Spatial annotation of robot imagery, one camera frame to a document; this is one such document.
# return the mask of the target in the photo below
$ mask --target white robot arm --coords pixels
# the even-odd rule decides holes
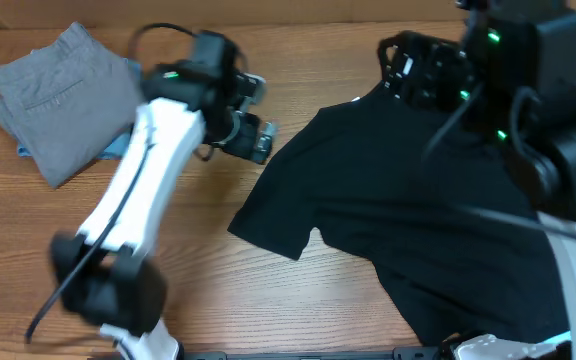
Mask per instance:
[[[234,43],[210,32],[196,37],[189,60],[158,65],[142,82],[149,102],[137,108],[130,146],[98,206],[74,238],[55,235],[59,287],[31,323],[28,342],[61,298],[67,310],[101,326],[125,359],[183,358],[160,318],[167,288],[150,262],[177,177],[202,143],[263,164],[276,131],[269,123],[262,130],[247,113],[261,100],[265,80],[235,69]],[[115,261],[104,266],[107,254]]]

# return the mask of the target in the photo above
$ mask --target shorts pocket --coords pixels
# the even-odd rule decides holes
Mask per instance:
[[[83,84],[83,80],[78,80],[63,89],[56,91],[52,96],[47,96],[34,102],[25,102],[24,109],[28,112],[40,112],[58,107],[62,102],[66,101],[74,92],[76,92],[77,89],[79,89]]]

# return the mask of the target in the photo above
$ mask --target wood grain surface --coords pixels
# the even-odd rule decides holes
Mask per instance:
[[[576,0],[570,4],[576,9]],[[454,0],[0,0],[0,26],[10,29],[139,26],[322,24],[448,21],[467,17]]]
[[[404,29],[457,38],[456,22],[222,27],[268,80],[253,112],[280,125],[277,147],[324,106],[378,81],[377,42]],[[123,53],[129,29],[93,30]],[[58,30],[0,31],[0,64],[50,44]],[[189,40],[158,30],[143,38],[146,67],[186,55]],[[53,291],[47,247],[94,209],[117,162],[100,161],[52,190],[0,129],[0,359],[79,359],[109,350],[95,328],[56,306],[31,347],[23,332]],[[262,168],[217,154],[191,160],[161,225],[156,262],[169,281],[165,319],[189,351],[231,353],[384,350],[417,339],[379,285],[372,265],[327,247],[316,231],[294,262],[233,237],[226,227]]]

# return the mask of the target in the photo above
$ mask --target green led light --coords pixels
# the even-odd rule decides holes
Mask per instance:
[[[497,137],[499,138],[499,140],[504,141],[508,137],[508,134],[506,134],[501,130],[497,130]]]
[[[495,44],[497,44],[497,43],[499,43],[499,41],[501,41],[501,36],[499,36],[499,33],[497,33],[493,29],[490,29],[488,31],[488,38],[490,39],[490,41],[494,42]]]

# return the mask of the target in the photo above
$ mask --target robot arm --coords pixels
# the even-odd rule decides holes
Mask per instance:
[[[57,234],[51,258],[59,288],[27,332],[61,297],[64,307],[101,326],[125,359],[175,360],[183,347],[161,320],[166,283],[150,262],[178,175],[200,144],[263,164],[275,127],[247,113],[265,80],[237,71],[238,49],[222,35],[196,36],[193,55],[160,64],[142,83],[128,151],[106,193],[76,236]],[[113,254],[112,265],[102,260]]]
[[[429,144],[463,118],[464,128],[501,149],[541,222],[576,235],[576,11],[564,0],[458,0],[457,6],[472,11],[460,44],[414,32],[382,41],[385,86],[412,107],[459,114]],[[388,59],[390,47],[396,52]],[[576,242],[548,238],[576,359]],[[483,358],[472,344],[458,350],[457,359]]]

